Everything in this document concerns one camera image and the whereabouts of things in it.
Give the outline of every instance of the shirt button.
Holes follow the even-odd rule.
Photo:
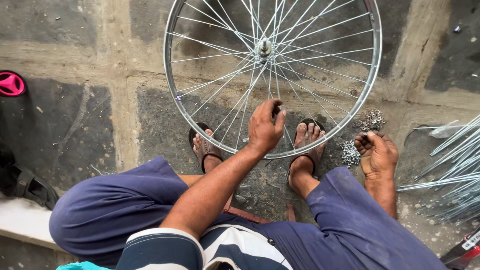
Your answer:
[[[269,244],[271,244],[271,245],[275,245],[275,241],[273,241],[272,238],[269,238],[269,239],[267,240],[267,242],[268,242]]]

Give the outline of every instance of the striped shirt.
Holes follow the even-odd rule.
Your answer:
[[[263,235],[240,225],[208,228],[200,241],[171,228],[133,234],[117,270],[292,270]]]

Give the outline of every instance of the man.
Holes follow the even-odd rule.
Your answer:
[[[305,199],[318,227],[259,225],[220,214],[236,186],[283,135],[281,104],[274,98],[255,110],[248,145],[224,162],[197,135],[193,150],[203,176],[176,175],[159,157],[77,184],[53,210],[52,237],[81,259],[118,270],[445,269],[396,221],[398,153],[381,133],[355,138],[365,188],[345,167],[320,182],[312,177],[325,145],[293,157],[288,186]],[[296,131],[297,148],[324,134],[314,121],[302,121]]]

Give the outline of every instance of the foot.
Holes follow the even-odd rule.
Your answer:
[[[205,130],[205,132],[210,135],[212,138],[213,132],[209,129]],[[196,134],[195,138],[193,138],[193,151],[195,154],[198,154],[198,149],[200,146],[203,144],[204,139],[200,137],[200,135]],[[206,155],[204,158],[204,167],[205,167],[205,173],[213,170],[216,166],[218,166],[220,163],[222,163],[222,160],[215,156],[215,155]]]
[[[295,145],[300,143],[305,136],[310,138],[313,142],[322,137],[325,131],[320,131],[318,126],[314,123],[310,123],[308,126],[305,123],[300,123],[297,126],[297,137],[295,138]],[[315,149],[319,155],[319,159],[324,152],[326,142],[317,146]],[[312,177],[313,173],[313,161],[307,156],[298,157],[292,162],[290,166],[290,177],[288,178],[288,184],[290,187],[304,199],[306,196],[318,185],[318,181]]]

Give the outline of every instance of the bicycle wheel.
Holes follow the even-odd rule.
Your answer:
[[[377,76],[382,29],[374,0],[175,0],[164,42],[173,101],[195,131],[229,153],[248,143],[259,104],[284,101],[283,139],[264,157],[278,159],[322,144],[352,120]],[[327,133],[294,149],[303,118]]]

